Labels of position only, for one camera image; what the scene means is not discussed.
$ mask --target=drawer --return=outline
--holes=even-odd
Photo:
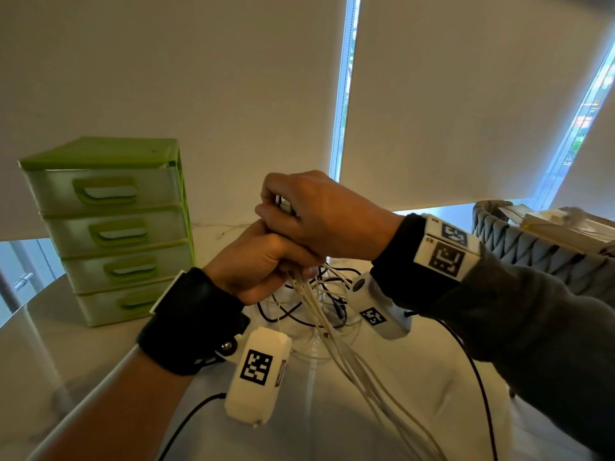
[[[188,271],[193,260],[186,240],[124,255],[66,259],[63,264],[73,291],[86,294],[175,277],[180,270]]]
[[[181,207],[107,217],[48,217],[45,223],[60,257],[112,255],[188,238]]]
[[[77,301],[89,326],[147,317],[173,279],[105,293],[78,295]]]
[[[36,205],[47,214],[117,213],[180,205],[174,167],[25,171]]]

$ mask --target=green handle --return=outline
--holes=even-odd
[[[158,301],[161,294],[160,292],[129,294],[118,299],[116,305],[126,312],[140,313],[149,310]]]
[[[147,224],[143,218],[131,218],[89,225],[92,241],[100,247],[139,244],[148,240]]]
[[[73,191],[87,205],[133,203],[139,193],[133,177],[73,179]]]
[[[103,270],[114,283],[125,283],[154,278],[158,274],[158,265],[155,257],[143,256],[106,263]]]

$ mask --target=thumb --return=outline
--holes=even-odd
[[[259,204],[254,212],[265,220],[267,227],[274,233],[301,240],[301,223],[297,217],[284,213],[272,204]]]

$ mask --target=black wristband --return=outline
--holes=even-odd
[[[245,331],[250,319],[243,306],[192,268],[167,291],[136,342],[166,370],[194,375],[223,343]]]
[[[370,273],[382,292],[404,309],[424,312],[459,282],[414,262],[425,234],[425,218],[410,214],[399,225]]]

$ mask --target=floor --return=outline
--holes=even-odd
[[[518,396],[511,400],[512,461],[591,461],[591,452]]]

